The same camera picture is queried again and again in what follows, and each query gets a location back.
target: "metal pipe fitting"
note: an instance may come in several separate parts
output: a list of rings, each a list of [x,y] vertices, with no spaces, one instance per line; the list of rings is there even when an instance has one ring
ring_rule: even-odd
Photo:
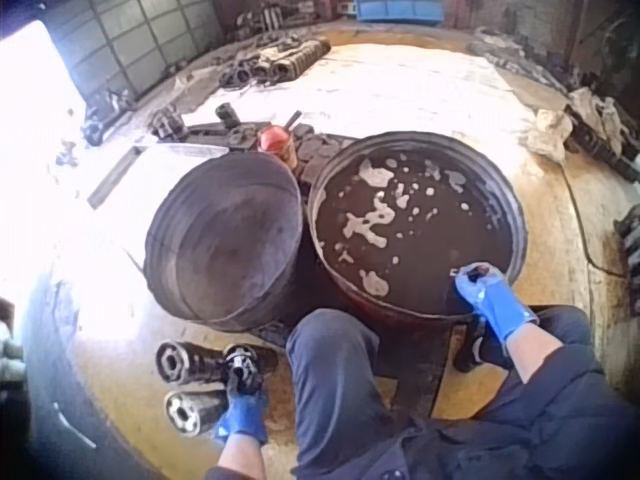
[[[156,368],[167,383],[213,383],[226,381],[224,355],[218,350],[188,342],[162,342],[156,351]]]
[[[209,432],[229,408],[227,392],[171,392],[164,399],[165,413],[178,432],[195,437]]]

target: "metal drum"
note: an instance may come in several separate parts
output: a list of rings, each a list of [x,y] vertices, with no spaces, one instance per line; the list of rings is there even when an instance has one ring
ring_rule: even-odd
[[[229,153],[189,171],[145,242],[144,274],[170,314],[225,332],[277,319],[290,294],[303,214],[295,178],[265,153]]]
[[[389,132],[340,151],[309,197],[315,248],[372,320],[470,317],[453,276],[489,261],[514,282],[527,251],[522,207],[500,170],[447,136]]]

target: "blue container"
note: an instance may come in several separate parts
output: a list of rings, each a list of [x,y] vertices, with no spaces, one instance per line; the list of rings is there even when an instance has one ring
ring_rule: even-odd
[[[444,20],[438,0],[356,0],[358,20],[440,23]]]

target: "blue nitrile glove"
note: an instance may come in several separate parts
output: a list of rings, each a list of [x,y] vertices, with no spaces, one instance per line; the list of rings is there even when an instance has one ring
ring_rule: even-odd
[[[482,316],[504,344],[509,335],[537,317],[523,305],[496,267],[489,263],[472,263],[456,275],[456,288]]]
[[[227,382],[229,408],[213,427],[213,436],[226,443],[231,434],[242,433],[260,442],[267,443],[267,430],[262,420],[262,412],[267,408],[267,396],[262,390],[253,395],[238,392],[238,377],[229,375]]]

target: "oil drum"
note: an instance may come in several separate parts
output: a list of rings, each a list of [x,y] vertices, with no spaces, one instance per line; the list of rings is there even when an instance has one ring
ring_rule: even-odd
[[[389,132],[358,140],[314,182],[316,252],[340,289],[394,325],[470,318],[458,269],[488,261],[514,282],[524,265],[522,207],[486,156],[451,137]]]

